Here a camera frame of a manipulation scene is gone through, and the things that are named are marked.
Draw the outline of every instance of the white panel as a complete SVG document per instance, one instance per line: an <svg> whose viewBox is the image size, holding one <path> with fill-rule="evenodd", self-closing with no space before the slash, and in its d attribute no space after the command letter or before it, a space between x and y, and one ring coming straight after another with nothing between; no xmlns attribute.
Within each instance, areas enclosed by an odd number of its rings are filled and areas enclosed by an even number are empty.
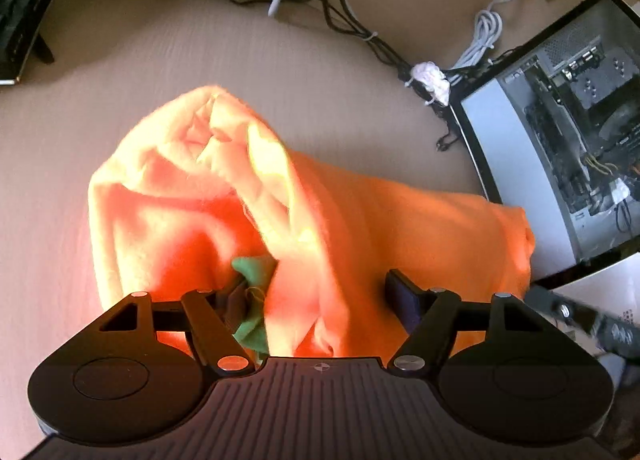
<svg viewBox="0 0 640 460"><path fill-rule="evenodd" d="M518 114L497 80L462 101L505 205L523 207L536 236L533 279L575 265L556 196Z"/></svg>

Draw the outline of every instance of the ribbed gray surface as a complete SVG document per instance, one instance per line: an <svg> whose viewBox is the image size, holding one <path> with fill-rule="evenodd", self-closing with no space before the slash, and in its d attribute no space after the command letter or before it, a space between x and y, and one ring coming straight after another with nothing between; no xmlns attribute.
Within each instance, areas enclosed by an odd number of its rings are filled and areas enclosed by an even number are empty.
<svg viewBox="0 0 640 460"><path fill-rule="evenodd" d="M168 434L129 446L46 441L33 460L611 460L594 441L526 449L456 423L420 380L374 359L269 359L259 373L220 382L201 410Z"/></svg>

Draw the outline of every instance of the computer monitor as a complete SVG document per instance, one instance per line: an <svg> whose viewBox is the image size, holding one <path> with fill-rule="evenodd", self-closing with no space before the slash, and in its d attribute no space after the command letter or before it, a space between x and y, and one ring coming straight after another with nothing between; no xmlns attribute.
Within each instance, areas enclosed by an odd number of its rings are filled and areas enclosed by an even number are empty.
<svg viewBox="0 0 640 460"><path fill-rule="evenodd" d="M584 1L452 109L487 198L526 211L533 280L640 249L640 18L623 0Z"/></svg>

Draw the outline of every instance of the orange cloth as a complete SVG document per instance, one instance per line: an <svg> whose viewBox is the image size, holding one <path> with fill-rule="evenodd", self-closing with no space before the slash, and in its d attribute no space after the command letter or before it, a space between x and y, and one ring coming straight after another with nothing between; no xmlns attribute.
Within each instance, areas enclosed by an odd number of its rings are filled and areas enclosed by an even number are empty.
<svg viewBox="0 0 640 460"><path fill-rule="evenodd" d="M89 208L105 308L137 290L173 300L221 288L232 258L271 253L276 356L386 361L406 337L383 297L390 268L486 302L524 292L534 247L522 209L316 162L216 87L143 119L92 177Z"/></svg>

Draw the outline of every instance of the orange fabric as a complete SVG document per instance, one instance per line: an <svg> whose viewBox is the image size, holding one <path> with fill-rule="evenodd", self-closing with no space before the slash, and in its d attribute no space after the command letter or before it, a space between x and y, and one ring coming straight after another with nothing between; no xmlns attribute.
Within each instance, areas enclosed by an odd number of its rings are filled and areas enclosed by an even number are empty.
<svg viewBox="0 0 640 460"><path fill-rule="evenodd" d="M216 87L143 119L92 177L89 204L105 308L137 290L172 300L221 288L232 258L271 253L264 311L276 356L388 360L406 337L383 298L390 268L474 301L529 284L534 239L521 209L316 162Z"/></svg>

